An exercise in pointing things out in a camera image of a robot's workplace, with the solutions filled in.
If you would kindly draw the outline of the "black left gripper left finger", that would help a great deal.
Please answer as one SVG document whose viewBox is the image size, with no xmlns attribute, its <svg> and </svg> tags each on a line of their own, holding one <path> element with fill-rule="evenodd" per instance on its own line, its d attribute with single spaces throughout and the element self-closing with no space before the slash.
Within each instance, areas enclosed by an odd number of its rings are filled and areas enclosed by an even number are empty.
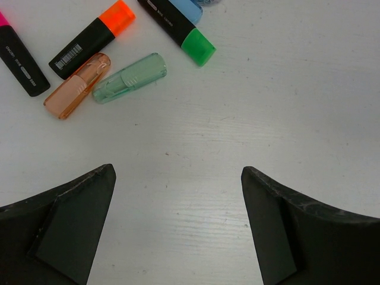
<svg viewBox="0 0 380 285">
<path fill-rule="evenodd" d="M 1 284 L 87 284 L 116 182 L 104 164 L 1 207 Z"/>
</svg>

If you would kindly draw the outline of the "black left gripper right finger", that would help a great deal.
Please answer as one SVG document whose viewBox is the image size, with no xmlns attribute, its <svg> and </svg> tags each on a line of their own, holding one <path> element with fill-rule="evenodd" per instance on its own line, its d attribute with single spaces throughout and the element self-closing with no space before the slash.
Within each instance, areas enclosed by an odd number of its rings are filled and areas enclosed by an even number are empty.
<svg viewBox="0 0 380 285">
<path fill-rule="evenodd" d="M 342 210 L 246 166 L 242 192 L 264 284 L 378 284 L 379 219 Z"/>
</svg>

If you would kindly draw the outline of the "pink cap black highlighter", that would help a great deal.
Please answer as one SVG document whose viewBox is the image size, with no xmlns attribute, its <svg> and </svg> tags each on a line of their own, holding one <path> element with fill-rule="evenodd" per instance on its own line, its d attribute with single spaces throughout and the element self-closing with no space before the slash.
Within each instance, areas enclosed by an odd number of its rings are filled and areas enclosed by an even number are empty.
<svg viewBox="0 0 380 285">
<path fill-rule="evenodd" d="M 50 88 L 37 62 L 3 14 L 1 59 L 30 97 L 39 96 Z"/>
</svg>

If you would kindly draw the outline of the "green cap black highlighter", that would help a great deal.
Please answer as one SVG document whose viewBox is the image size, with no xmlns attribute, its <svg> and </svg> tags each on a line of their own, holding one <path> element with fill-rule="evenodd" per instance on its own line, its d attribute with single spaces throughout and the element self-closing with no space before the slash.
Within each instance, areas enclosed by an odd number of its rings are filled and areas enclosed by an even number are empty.
<svg viewBox="0 0 380 285">
<path fill-rule="evenodd" d="M 199 67 L 212 57 L 216 51 L 214 45 L 170 1 L 140 1 L 139 4 Z"/>
</svg>

